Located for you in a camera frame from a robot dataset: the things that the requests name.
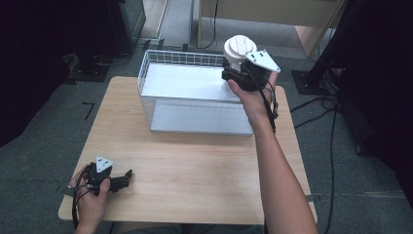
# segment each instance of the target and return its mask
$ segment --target wire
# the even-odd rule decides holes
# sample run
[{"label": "wire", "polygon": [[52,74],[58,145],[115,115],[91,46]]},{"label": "wire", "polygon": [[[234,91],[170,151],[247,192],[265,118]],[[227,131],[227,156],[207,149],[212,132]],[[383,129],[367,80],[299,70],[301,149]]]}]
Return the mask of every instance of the wire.
[{"label": "wire", "polygon": [[[328,231],[329,231],[329,228],[330,228],[330,226],[331,226],[331,219],[332,219],[332,216],[333,216],[333,209],[334,209],[334,193],[335,193],[335,182],[334,182],[334,181],[335,181],[335,172],[334,172],[334,160],[333,160],[333,159],[334,159],[334,157],[333,157],[333,139],[334,139],[335,122],[336,122],[337,112],[338,112],[338,108],[339,108],[338,103],[334,102],[334,101],[333,101],[332,99],[330,99],[329,97],[331,97],[331,96],[316,97],[316,98],[313,98],[313,99],[311,99],[311,100],[309,100],[309,101],[306,101],[306,102],[304,102],[304,103],[302,103],[302,104],[300,104],[300,105],[298,105],[298,106],[296,106],[296,107],[294,107],[294,108],[292,108],[292,109],[290,110],[290,112],[293,112],[294,110],[297,110],[297,109],[299,109],[299,108],[301,108],[301,107],[303,107],[303,106],[306,106],[306,105],[312,103],[312,102],[315,101],[315,100],[321,100],[321,105],[322,105],[322,107],[323,107],[324,109],[326,109],[321,115],[319,115],[319,116],[317,116],[317,117],[315,117],[315,118],[312,118],[312,119],[310,119],[310,120],[307,120],[307,121],[305,121],[305,122],[303,122],[303,123],[295,126],[294,129],[298,129],[298,128],[300,128],[301,126],[303,126],[303,125],[305,125],[305,124],[307,124],[307,123],[310,123],[310,122],[312,122],[312,121],[318,120],[319,118],[321,118],[322,116],[324,116],[326,113],[328,113],[328,112],[330,112],[330,111],[334,111],[334,117],[333,117],[333,123],[332,123],[332,126],[331,126],[331,135],[330,135],[330,170],[331,170],[330,209],[329,209],[329,212],[328,212],[327,224],[326,224],[325,229],[324,229],[324,232],[323,232],[324,234],[327,234]],[[332,108],[329,108],[329,107],[327,107],[327,106],[325,105],[324,101],[326,101],[326,100],[331,101],[331,102],[333,103],[333,107],[332,107]]]},{"label": "wire", "polygon": [[80,200],[83,196],[85,196],[86,194],[88,194],[88,193],[90,193],[90,192],[91,192],[91,190],[88,190],[87,192],[85,192],[84,194],[82,194],[82,195],[76,200],[75,205],[78,204],[79,200]]},{"label": "wire", "polygon": [[76,205],[77,205],[77,201],[76,201],[77,192],[78,192],[78,189],[79,189],[80,181],[82,180],[83,176],[89,171],[89,169],[90,169],[90,166],[87,166],[85,169],[82,170],[82,172],[80,173],[80,175],[78,177],[78,180],[76,182],[76,187],[73,188],[72,218],[73,218],[73,225],[75,226],[75,229],[77,229],[77,226],[79,224],[79,220],[77,218],[77,208],[76,208]]},{"label": "wire", "polygon": [[112,222],[112,224],[110,225],[109,234],[113,233],[113,229],[115,229],[115,224],[116,222]]},{"label": "wire", "polygon": [[291,110],[289,110],[289,112],[292,113],[293,111],[295,111],[295,110],[297,110],[297,109],[299,109],[299,108],[301,108],[301,107],[304,107],[304,106],[306,106],[306,105],[308,105],[308,104],[310,104],[310,103],[312,103],[312,102],[314,102],[314,101],[316,101],[316,100],[323,100],[323,99],[328,98],[328,97],[330,97],[330,96],[333,96],[333,95],[327,95],[327,96],[322,96],[322,97],[313,98],[313,99],[311,99],[311,100],[309,100],[309,101],[306,101],[306,102],[304,102],[304,103],[302,103],[302,104],[300,104],[300,105],[298,105],[298,106],[295,106],[294,108],[292,108]]},{"label": "wire", "polygon": [[[106,63],[106,62],[101,62],[101,61],[97,61],[95,64],[96,65],[101,65],[101,66],[112,66],[112,65],[120,65],[122,63],[124,63],[126,60],[128,60],[129,56],[128,54],[124,54],[125,58],[119,62],[113,62],[113,63]],[[99,58],[99,56],[94,56],[94,60],[97,60]]]},{"label": "wire", "polygon": [[[276,114],[277,114],[276,111],[278,109],[278,104],[276,102],[274,103],[274,108],[273,108],[273,111],[272,111],[270,103],[268,103],[267,99],[265,98],[264,93],[262,92],[263,88],[258,85],[257,80],[255,79],[255,77],[252,75],[252,73],[248,69],[246,70],[246,72],[248,73],[248,75],[254,81],[255,86],[258,88],[259,94],[261,95],[262,99],[264,100],[264,106],[265,106],[265,109],[267,110],[268,119],[269,119],[271,127],[273,128],[273,131],[275,133],[276,132],[276,124],[274,123],[274,119],[275,119]],[[275,98],[276,98],[276,94],[272,93],[272,100],[274,100]]]},{"label": "wire", "polygon": [[213,17],[213,36],[212,36],[212,39],[210,39],[210,42],[207,46],[201,47],[201,48],[197,47],[197,49],[199,49],[199,50],[208,49],[209,47],[211,47],[213,45],[213,43],[215,43],[215,41],[216,41],[216,15],[217,15],[217,13],[218,13],[218,0],[216,0],[216,2],[215,2],[215,14],[214,14],[214,17]]},{"label": "wire", "polygon": [[319,116],[317,116],[317,117],[314,117],[314,118],[312,118],[312,119],[306,120],[306,121],[304,121],[303,123],[301,123],[301,124],[299,124],[299,125],[297,125],[297,126],[294,126],[294,129],[298,129],[298,128],[300,128],[301,126],[303,126],[303,125],[305,125],[305,124],[308,124],[308,123],[310,123],[310,122],[319,120],[322,116],[324,116],[326,113],[328,113],[328,112],[330,112],[330,111],[332,111],[332,110],[326,110],[326,111],[324,111],[321,115],[319,115]]},{"label": "wire", "polygon": [[334,117],[333,117],[333,125],[331,127],[331,136],[330,136],[330,167],[331,167],[331,196],[330,196],[330,210],[328,213],[328,220],[327,224],[325,226],[324,234],[327,234],[330,225],[331,225],[331,219],[333,217],[333,208],[334,208],[334,192],[335,192],[335,185],[334,185],[334,178],[335,178],[335,172],[334,172],[334,157],[333,157],[333,138],[334,138],[334,127],[335,127],[335,121],[336,121],[336,116],[337,116],[337,108],[334,110]]}]

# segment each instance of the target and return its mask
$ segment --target floor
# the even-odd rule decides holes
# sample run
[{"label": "floor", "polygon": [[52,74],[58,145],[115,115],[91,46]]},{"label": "floor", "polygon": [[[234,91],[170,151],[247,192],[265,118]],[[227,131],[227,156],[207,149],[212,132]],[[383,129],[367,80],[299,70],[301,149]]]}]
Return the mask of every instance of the floor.
[{"label": "floor", "polygon": [[[159,37],[165,39],[165,50],[181,50],[183,44],[189,44],[191,51],[199,52],[195,49],[198,1],[193,21],[189,3],[169,0]],[[293,27],[221,19],[216,25],[217,44],[210,50],[220,53],[226,39],[247,34],[259,49],[272,50],[282,69],[278,85],[285,89],[290,109],[314,98],[296,92],[290,70],[310,70],[318,51],[306,58]],[[204,45],[211,36],[207,31],[206,28]],[[328,37],[329,32],[320,45],[321,52]],[[159,39],[152,39],[152,44],[156,45]],[[142,46],[138,46],[126,62],[110,68],[104,82],[61,85],[26,131],[0,148],[0,234],[73,233],[72,223],[57,216],[61,190],[73,174],[111,77],[136,76],[143,54]],[[84,102],[94,103],[94,108]],[[294,111],[294,125],[320,115],[323,110],[320,102],[314,102]],[[329,233],[413,233],[412,209],[394,172],[377,158],[357,155],[353,133],[340,112],[332,140],[335,192],[331,203],[333,116],[328,113],[296,130],[319,218],[319,232],[328,226],[333,205]],[[110,224],[102,222],[97,233],[108,233]]]}]

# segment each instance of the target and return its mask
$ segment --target gray carpet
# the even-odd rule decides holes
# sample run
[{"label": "gray carpet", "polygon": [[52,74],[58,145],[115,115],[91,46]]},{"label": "gray carpet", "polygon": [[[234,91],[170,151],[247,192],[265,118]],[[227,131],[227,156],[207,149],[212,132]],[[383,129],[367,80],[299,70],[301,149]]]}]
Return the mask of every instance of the gray carpet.
[{"label": "gray carpet", "polygon": [[[70,221],[57,216],[62,186],[77,164],[110,78],[136,76],[143,52],[137,48],[124,64],[111,67],[103,83],[61,85],[37,113],[26,131],[0,148],[0,233],[72,233]],[[309,59],[277,58],[282,68],[278,85],[285,88],[289,107],[313,96],[298,95],[290,70],[310,70]],[[95,103],[90,109],[83,102]],[[299,124],[323,112],[319,102],[293,112]],[[333,113],[297,129],[319,217],[325,228],[330,205],[329,137]],[[333,141],[334,212],[330,233],[413,233],[413,213],[400,192],[394,173],[376,158],[356,155],[345,118],[338,113]],[[98,233],[107,233],[103,222]]]}]

